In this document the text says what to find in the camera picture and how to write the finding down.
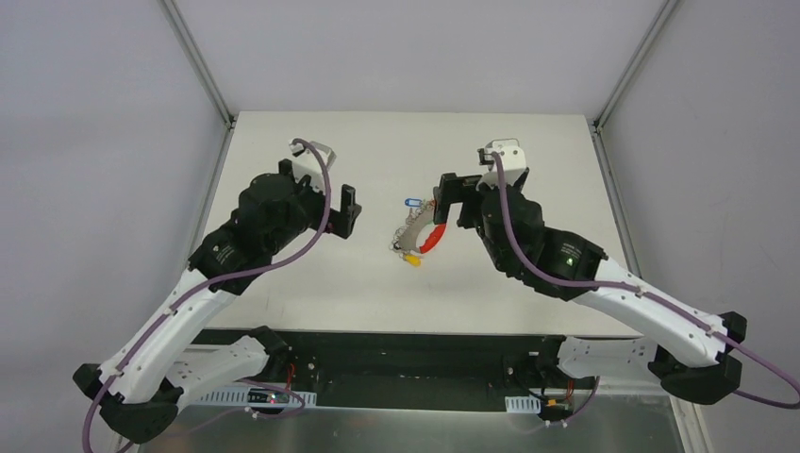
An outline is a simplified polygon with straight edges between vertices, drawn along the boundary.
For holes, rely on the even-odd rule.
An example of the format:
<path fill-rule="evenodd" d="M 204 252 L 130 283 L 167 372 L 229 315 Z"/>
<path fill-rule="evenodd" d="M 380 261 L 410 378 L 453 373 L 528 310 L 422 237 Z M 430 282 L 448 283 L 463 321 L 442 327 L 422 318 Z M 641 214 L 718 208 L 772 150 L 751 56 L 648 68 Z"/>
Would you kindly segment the keyring bunch with tags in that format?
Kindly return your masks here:
<path fill-rule="evenodd" d="M 408 209 L 404 223 L 394 231 L 389 245 L 392 253 L 415 268 L 420 267 L 425 255 L 439 244 L 447 228 L 447 225 L 433 223 L 434 200 L 424 201 L 423 210 Z"/>

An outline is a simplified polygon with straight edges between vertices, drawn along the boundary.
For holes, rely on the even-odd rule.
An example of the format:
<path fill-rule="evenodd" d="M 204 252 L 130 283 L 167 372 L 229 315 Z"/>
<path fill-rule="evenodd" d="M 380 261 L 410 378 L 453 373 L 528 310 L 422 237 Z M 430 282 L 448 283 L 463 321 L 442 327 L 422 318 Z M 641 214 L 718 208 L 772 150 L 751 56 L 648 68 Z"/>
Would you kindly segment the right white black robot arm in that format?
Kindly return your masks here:
<path fill-rule="evenodd" d="M 712 405 L 740 388 L 742 363 L 730 341 L 744 340 L 747 323 L 735 311 L 710 314 L 683 304 L 629 273 L 582 236 L 547 226 L 541 206 L 520 184 L 498 189 L 480 176 L 442 175 L 434 189 L 434 222 L 461 205 L 457 225 L 480 238 L 495 269 L 538 294 L 573 302 L 639 332 L 627 340 L 547 337 L 536 357 L 543 384 L 603 377 L 659 385 L 668 394 Z"/>

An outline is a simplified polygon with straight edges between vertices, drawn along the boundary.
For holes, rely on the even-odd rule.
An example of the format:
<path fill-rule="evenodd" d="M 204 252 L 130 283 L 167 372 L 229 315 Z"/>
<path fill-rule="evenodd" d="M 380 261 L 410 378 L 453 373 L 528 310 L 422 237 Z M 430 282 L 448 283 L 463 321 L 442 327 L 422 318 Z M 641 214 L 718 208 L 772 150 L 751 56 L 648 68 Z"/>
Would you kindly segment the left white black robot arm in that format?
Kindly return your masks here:
<path fill-rule="evenodd" d="M 286 377 L 289 347 L 268 327 L 201 359 L 179 357 L 251 283 L 281 267 L 276 255 L 295 238 L 306 231 L 351 235 L 361 208 L 347 185 L 340 208 L 331 208 L 331 166 L 325 153 L 304 151 L 252 180 L 230 218 L 193 252 L 174 289 L 132 339 L 110 359 L 75 371 L 75 384 L 92 403 L 90 416 L 100 416 L 128 445 L 140 445 L 217 387 Z"/>

